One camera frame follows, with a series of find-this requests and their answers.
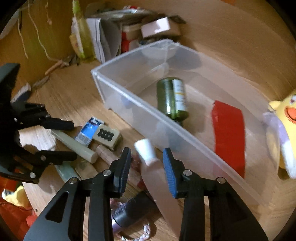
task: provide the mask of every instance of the white cylinder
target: white cylinder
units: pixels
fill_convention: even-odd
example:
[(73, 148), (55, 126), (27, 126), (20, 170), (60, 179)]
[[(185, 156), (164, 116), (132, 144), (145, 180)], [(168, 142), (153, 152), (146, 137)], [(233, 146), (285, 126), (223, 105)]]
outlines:
[(157, 159), (154, 147), (149, 139), (139, 140), (134, 144), (134, 146), (139, 153), (141, 161), (146, 162), (147, 165), (149, 165), (149, 162)]
[(81, 156), (83, 159), (89, 161), (90, 163), (95, 163), (98, 159), (99, 155), (96, 152), (85, 147), (64, 132), (52, 130), (52, 134), (55, 136), (55, 138), (64, 143), (68, 148), (76, 152), (77, 155)]

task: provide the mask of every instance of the paper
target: paper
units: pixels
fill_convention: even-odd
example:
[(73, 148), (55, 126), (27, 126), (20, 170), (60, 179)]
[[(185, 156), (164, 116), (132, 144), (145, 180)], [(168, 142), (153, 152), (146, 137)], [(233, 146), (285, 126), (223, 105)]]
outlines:
[(97, 60), (105, 63), (115, 58), (121, 44), (121, 32), (117, 25), (100, 18), (87, 18), (86, 22), (91, 32)]

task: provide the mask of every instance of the green bottle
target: green bottle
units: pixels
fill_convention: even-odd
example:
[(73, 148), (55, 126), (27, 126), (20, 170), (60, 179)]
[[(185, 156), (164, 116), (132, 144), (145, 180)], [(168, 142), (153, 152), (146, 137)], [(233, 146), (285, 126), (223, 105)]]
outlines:
[(184, 83), (176, 77), (160, 79), (157, 82), (158, 110), (182, 126), (189, 117), (186, 106)]

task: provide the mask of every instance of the orange object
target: orange object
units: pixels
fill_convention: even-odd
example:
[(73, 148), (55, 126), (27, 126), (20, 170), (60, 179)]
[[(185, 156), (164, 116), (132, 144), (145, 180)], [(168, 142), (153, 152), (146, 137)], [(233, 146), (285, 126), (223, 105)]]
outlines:
[(221, 0), (222, 2), (226, 2), (226, 3), (229, 3), (229, 4), (231, 4), (231, 5), (235, 5), (235, 3), (236, 3), (236, 0)]
[(32, 215), (32, 209), (17, 207), (0, 197), (0, 215), (18, 240), (23, 240), (29, 230), (26, 218)]
[(17, 188), (17, 181), (0, 177), (0, 190), (7, 189), (14, 192)]
[(285, 115), (289, 121), (296, 124), (296, 108), (287, 106), (285, 109)]
[(31, 227), (33, 225), (33, 223), (35, 222), (35, 220), (37, 219), (37, 215), (36, 213), (34, 212), (34, 210), (32, 211), (33, 212), (33, 215), (30, 215), (26, 218), (26, 221), (27, 221), (27, 224), (29, 227)]
[(216, 138), (215, 153), (244, 178), (245, 132), (242, 111), (215, 101), (212, 119)]

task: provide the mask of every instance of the white string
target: white string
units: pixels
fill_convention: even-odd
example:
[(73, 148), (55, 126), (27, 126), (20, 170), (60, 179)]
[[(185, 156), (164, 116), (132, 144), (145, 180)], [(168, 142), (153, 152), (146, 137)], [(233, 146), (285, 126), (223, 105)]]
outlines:
[(29, 56), (28, 56), (27, 51), (26, 51), (26, 48), (25, 48), (24, 39), (22, 38), (22, 33), (20, 32), (20, 16), (18, 16), (18, 18), (17, 18), (17, 28), (18, 28), (20, 39), (22, 41), (22, 47), (23, 47), (24, 52), (25, 52), (25, 55), (26, 55), (26, 57), (28, 59)]
[(125, 238), (124, 236), (122, 236), (120, 233), (116, 234), (116, 236), (123, 241), (145, 241), (150, 238), (150, 235), (151, 235), (151, 231), (150, 231), (150, 224), (149, 223), (144, 225), (144, 232), (139, 238), (128, 239), (128, 238)]
[(27, 6), (25, 6), (25, 7), (20, 7), (20, 10), (23, 11), (23, 10), (27, 9), (28, 7), (29, 7), (29, 4)]
[(38, 28), (37, 28), (36, 23), (34, 22), (32, 16), (31, 16), (31, 14), (30, 14), (30, 0), (28, 0), (28, 14), (29, 14), (29, 17), (30, 17), (30, 19), (31, 19), (31, 21), (32, 21), (32, 23), (33, 23), (35, 29), (36, 29), (39, 44), (40, 44), (40, 46), (44, 49), (44, 52), (45, 52), (46, 57), (47, 57), (49, 60), (51, 60), (51, 61), (55, 61), (55, 62), (60, 61), (59, 59), (51, 58), (51, 57), (48, 56), (47, 51), (46, 51), (46, 48), (44, 47), (44, 45), (42, 44), (42, 42), (41, 42), (41, 40), (40, 40), (39, 32), (38, 32)]
[(46, 8), (47, 22), (48, 22), (49, 25), (52, 25), (52, 20), (48, 16), (48, 0), (47, 0), (47, 3), (45, 5), (45, 8)]

